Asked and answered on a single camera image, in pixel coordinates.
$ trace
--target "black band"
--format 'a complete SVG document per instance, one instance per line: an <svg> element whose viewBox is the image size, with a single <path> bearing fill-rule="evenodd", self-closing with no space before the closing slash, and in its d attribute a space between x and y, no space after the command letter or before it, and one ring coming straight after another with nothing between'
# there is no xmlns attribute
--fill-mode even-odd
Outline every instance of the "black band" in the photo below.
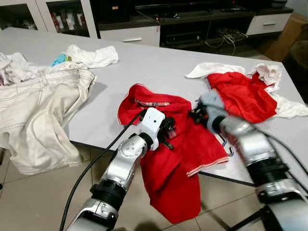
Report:
<svg viewBox="0 0 308 231"><path fill-rule="evenodd" d="M151 139L151 137L144 132L140 133L139 136L146 142L148 149L150 149L151 145L153 144L153 140Z"/></svg>
<svg viewBox="0 0 308 231"><path fill-rule="evenodd" d="M224 118L226 118L226 117L221 115L221 116L217 116L217 117L214 119L212 127L213 127L213 130L214 130L215 132L220 133L220 127L219 127L219 125L220 125L220 123L222 122L222 120L223 120Z"/></svg>
<svg viewBox="0 0 308 231"><path fill-rule="evenodd" d="M278 158L261 160L247 166L247 170L255 186L288 178L288 166Z"/></svg>
<svg viewBox="0 0 308 231"><path fill-rule="evenodd" d="M260 209L260 216L265 230L283 231L276 216L267 205Z"/></svg>
<svg viewBox="0 0 308 231"><path fill-rule="evenodd" d="M99 184L94 184L90 189L91 198L102 200L119 211L126 191L113 180L103 180Z"/></svg>

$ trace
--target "beige pants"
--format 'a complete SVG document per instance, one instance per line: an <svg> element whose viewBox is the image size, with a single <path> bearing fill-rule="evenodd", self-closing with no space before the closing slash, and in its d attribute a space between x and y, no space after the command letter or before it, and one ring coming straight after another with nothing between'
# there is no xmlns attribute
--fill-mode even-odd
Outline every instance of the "beige pants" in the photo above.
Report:
<svg viewBox="0 0 308 231"><path fill-rule="evenodd" d="M45 74L0 87L0 148L23 174L82 160L63 127L89 97L96 76L88 70Z"/></svg>

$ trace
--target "metal hook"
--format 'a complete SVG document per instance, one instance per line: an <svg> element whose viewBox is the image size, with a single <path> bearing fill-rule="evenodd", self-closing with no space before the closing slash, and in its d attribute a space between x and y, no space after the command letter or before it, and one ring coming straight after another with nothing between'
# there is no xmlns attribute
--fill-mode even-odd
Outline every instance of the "metal hook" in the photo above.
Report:
<svg viewBox="0 0 308 231"><path fill-rule="evenodd" d="M225 147L226 144L228 143L228 141L219 133L218 134L219 137L222 139L223 143L222 143L222 147ZM234 156L234 150L232 147L229 147L230 153L227 153L228 156Z"/></svg>

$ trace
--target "crumpled clothing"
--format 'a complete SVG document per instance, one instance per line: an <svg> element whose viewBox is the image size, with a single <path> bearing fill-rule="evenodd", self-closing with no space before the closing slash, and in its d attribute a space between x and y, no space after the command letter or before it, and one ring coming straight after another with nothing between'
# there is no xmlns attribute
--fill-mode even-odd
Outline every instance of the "crumpled clothing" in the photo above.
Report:
<svg viewBox="0 0 308 231"><path fill-rule="evenodd" d="M27 62L20 53L0 53L0 148L10 150L23 174L81 163L63 127L92 91L96 76L87 69L118 61L114 47L67 50L74 61L54 67Z"/></svg>
<svg viewBox="0 0 308 231"><path fill-rule="evenodd" d="M239 72L245 75L245 68L241 66L218 64L218 63L201 63L198 64L186 78L206 78L208 75L213 73L224 74L227 72Z"/></svg>
<svg viewBox="0 0 308 231"><path fill-rule="evenodd" d="M265 88L265 91L274 92L279 89L278 85L281 80L282 72L277 65L258 64L253 67L248 76L252 76L256 72L259 73L259 79L268 86Z"/></svg>
<svg viewBox="0 0 308 231"><path fill-rule="evenodd" d="M0 87L0 148L26 175L82 162L63 129L89 97L96 76L84 69L39 75Z"/></svg>
<svg viewBox="0 0 308 231"><path fill-rule="evenodd" d="M89 69L115 64L119 59L116 49L113 46L90 52L82 50L76 45L70 45L64 54L70 56L72 62L84 64Z"/></svg>
<svg viewBox="0 0 308 231"><path fill-rule="evenodd" d="M189 74L185 75L187 78L206 78L211 74L219 73L225 74L227 72L236 72L245 75L245 69L240 66L233 66L228 64L217 64L217 63L201 63L198 64ZM258 64L252 68L252 71L247 74L247 77L251 77L255 74L259 74L259 79L264 82L267 86L264 88L271 98L277 102L275 109L275 117L293 118L295 116L308 116L308 108L298 102L292 102L286 98L279 96L277 91L278 85L282 78L282 71L277 65L265 65ZM244 95L238 94L236 98L242 100Z"/></svg>
<svg viewBox="0 0 308 231"><path fill-rule="evenodd" d="M71 45L66 53L71 56L72 61L66 61L53 67L27 62L21 53L12 55L0 53L0 86L25 82L39 75L62 70L105 67L118 61L118 54L112 46L89 52L79 49L76 45Z"/></svg>
<svg viewBox="0 0 308 231"><path fill-rule="evenodd" d="M170 222L178 223L200 212L200 187L196 173L228 160L215 136L189 117L191 103L179 96L155 94L142 84L133 85L118 110L121 124L127 124L144 108L153 106L175 119L176 136L148 151L141 159L144 186L151 205Z"/></svg>
<svg viewBox="0 0 308 231"><path fill-rule="evenodd" d="M264 91L267 86L258 77L258 73L250 79L238 72L227 72L210 74L207 80L218 91L229 114L260 123L276 114L277 102Z"/></svg>

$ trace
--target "silver robotic arm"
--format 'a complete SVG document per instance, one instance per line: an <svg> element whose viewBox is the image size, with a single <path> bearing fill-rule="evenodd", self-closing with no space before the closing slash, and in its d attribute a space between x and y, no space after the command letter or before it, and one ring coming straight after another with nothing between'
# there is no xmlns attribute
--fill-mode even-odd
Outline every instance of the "silver robotic arm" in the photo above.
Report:
<svg viewBox="0 0 308 231"><path fill-rule="evenodd" d="M135 169L147 150L158 147L157 134L165 115L149 108L141 132L123 141L100 182L91 188L92 197L74 218L67 231L111 231L133 180Z"/></svg>
<svg viewBox="0 0 308 231"><path fill-rule="evenodd" d="M223 104L215 91L202 95L200 102L199 110L207 112L207 128L226 137L244 162L256 186L256 194L265 205L259 212L265 229L308 230L307 198L295 179L288 177L288 166L267 136L250 123L227 116L218 108Z"/></svg>

